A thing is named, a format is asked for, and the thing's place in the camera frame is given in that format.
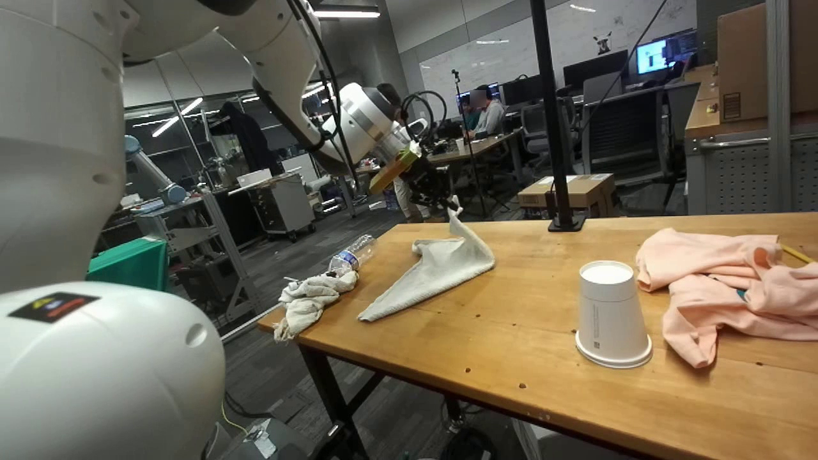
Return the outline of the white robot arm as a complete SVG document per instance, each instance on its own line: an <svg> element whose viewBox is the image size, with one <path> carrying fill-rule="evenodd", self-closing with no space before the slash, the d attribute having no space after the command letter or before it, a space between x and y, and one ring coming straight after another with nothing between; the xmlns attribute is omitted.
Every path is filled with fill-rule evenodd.
<svg viewBox="0 0 818 460"><path fill-rule="evenodd" d="M202 460L214 444L211 320L86 275L133 154L122 70L205 35L308 154L420 154L374 86L345 83L324 123L302 113L319 62L308 0L0 0L0 460Z"/></svg>

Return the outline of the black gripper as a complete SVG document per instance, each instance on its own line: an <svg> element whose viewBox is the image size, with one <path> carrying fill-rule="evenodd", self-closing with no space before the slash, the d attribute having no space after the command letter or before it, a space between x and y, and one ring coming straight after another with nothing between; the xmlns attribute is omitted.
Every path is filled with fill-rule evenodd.
<svg viewBox="0 0 818 460"><path fill-rule="evenodd" d="M400 178L408 184L413 205L427 206L430 212L458 212L459 200L452 192L449 177L440 170L427 159L413 160Z"/></svg>

